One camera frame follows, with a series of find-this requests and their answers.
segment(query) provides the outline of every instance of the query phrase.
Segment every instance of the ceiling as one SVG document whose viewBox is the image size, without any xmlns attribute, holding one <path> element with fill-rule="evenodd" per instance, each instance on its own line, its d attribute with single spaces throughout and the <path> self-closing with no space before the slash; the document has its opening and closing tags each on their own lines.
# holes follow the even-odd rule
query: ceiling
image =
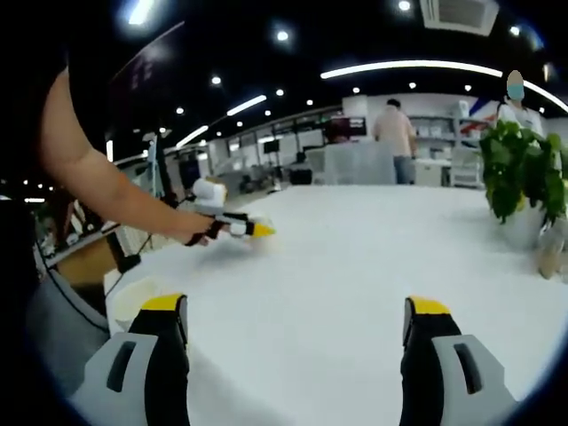
<svg viewBox="0 0 568 426">
<path fill-rule="evenodd" d="M 141 135 L 148 130 L 171 130 L 164 139 L 167 146 L 205 124 L 209 126 L 205 138 L 218 131 L 230 136 L 311 108 L 341 104 L 354 86 L 368 95 L 409 91 L 465 95 L 464 85 L 469 84 L 470 96 L 487 99 L 498 99 L 505 91 L 498 78 L 437 68 L 320 78 L 325 71 L 378 61 L 440 59 L 505 72 L 518 69 L 525 80 L 559 97 L 568 95 L 568 64 L 560 45 L 562 16 L 558 15 L 562 14 L 535 2 L 532 6 L 500 2 L 491 33 L 481 36 L 427 29 L 420 0 L 410 0 L 407 12 L 398 8 L 398 0 L 333 5 L 320 0 L 154 0 L 146 23 L 132 26 L 128 18 L 138 1 L 112 0 L 110 8 L 92 2 L 92 11 L 83 11 L 91 19 L 75 26 L 81 35 L 76 42 L 83 41 L 82 48 L 75 50 L 75 73 L 71 60 L 77 113 L 96 146 L 113 139 L 115 159 L 139 154 Z M 519 36 L 510 33 L 512 26 L 521 28 Z M 286 31 L 288 40 L 279 42 L 279 31 Z M 549 62 L 556 74 L 545 82 L 542 67 Z M 214 75 L 221 84 L 211 83 Z M 410 89 L 410 82 L 416 83 L 415 89 Z M 277 89 L 284 90 L 284 96 L 276 96 Z M 230 108 L 263 94 L 267 100 L 261 105 L 226 116 Z M 308 99 L 312 106 L 306 105 Z M 532 91 L 527 91 L 526 104 L 545 107 L 548 117 L 565 115 Z M 183 114 L 176 114 L 179 107 Z M 264 115 L 266 109 L 271 116 Z M 243 122 L 242 128 L 237 121 Z"/>
</svg>

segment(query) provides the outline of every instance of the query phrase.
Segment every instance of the desk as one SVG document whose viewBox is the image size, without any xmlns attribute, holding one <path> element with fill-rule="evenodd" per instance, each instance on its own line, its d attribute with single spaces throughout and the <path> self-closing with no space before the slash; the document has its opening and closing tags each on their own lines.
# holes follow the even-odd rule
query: desk
<svg viewBox="0 0 568 426">
<path fill-rule="evenodd" d="M 509 252 L 483 193 L 296 186 L 249 208 L 276 224 L 263 247 L 226 235 L 205 248 L 168 246 L 117 288 L 154 276 L 188 294 L 192 425 L 398 424 L 412 294 L 449 306 L 505 366 L 516 399 L 559 347 L 568 286 Z"/>
<path fill-rule="evenodd" d="M 108 271 L 116 268 L 116 256 L 107 237 L 119 225 L 81 238 L 76 244 L 47 259 L 47 266 L 56 267 L 73 287 L 101 282 Z"/>
</svg>

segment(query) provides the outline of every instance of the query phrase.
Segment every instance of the recessed light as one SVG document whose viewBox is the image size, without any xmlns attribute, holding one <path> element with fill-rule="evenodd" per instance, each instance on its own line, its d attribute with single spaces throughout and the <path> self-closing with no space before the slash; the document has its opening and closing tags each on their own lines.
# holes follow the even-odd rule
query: recessed light
<svg viewBox="0 0 568 426">
<path fill-rule="evenodd" d="M 410 2 L 403 0 L 402 2 L 398 2 L 398 8 L 402 12 L 407 12 L 410 10 Z"/>
<path fill-rule="evenodd" d="M 276 38 L 279 42 L 285 42 L 286 40 L 288 40 L 288 33 L 286 31 L 279 31 L 276 35 Z"/>
</svg>

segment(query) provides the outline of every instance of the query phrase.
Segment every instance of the air conditioner vent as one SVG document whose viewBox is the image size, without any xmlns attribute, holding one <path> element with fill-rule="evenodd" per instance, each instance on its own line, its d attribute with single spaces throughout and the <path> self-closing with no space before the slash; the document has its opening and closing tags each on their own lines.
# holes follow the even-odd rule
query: air conditioner vent
<svg viewBox="0 0 568 426">
<path fill-rule="evenodd" d="M 489 36 L 499 5 L 494 0 L 421 0 L 424 26 Z"/>
</svg>

